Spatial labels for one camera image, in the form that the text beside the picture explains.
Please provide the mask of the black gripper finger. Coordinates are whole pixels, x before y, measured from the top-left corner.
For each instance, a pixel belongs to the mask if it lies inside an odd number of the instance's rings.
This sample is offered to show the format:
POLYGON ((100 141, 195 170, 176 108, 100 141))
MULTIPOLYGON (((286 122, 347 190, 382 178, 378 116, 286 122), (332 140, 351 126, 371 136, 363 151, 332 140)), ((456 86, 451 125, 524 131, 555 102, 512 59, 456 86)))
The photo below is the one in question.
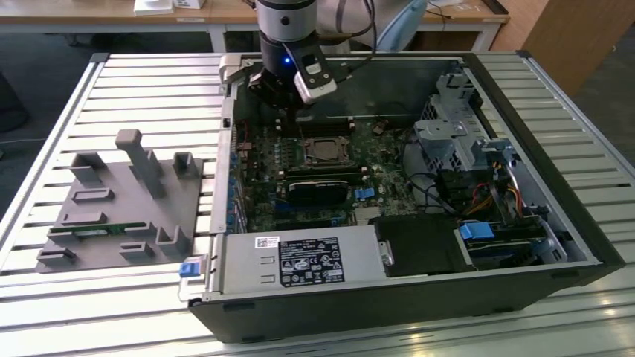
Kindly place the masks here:
POLYGON ((296 125, 298 112, 304 108, 304 102, 302 100, 302 96, 292 81, 283 82, 283 99, 284 102, 282 104, 282 126, 283 129, 290 129, 292 126, 296 125))
POLYGON ((250 77, 248 89, 258 98, 260 124, 288 129, 294 110, 292 83, 270 71, 259 71, 250 77))

